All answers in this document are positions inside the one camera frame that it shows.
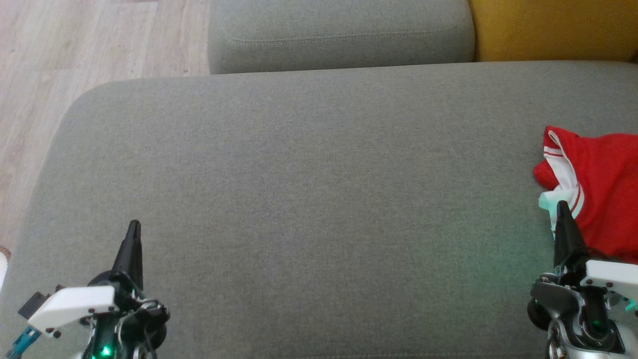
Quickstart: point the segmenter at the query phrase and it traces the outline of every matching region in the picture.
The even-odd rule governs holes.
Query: gray ottoman
[[[219,0],[211,16],[211,73],[474,58],[467,0]]]
[[[0,298],[81,286],[142,222],[160,358],[539,358],[547,124],[638,132],[638,66],[466,63],[154,79],[66,115]],[[67,358],[74,325],[29,358]]]

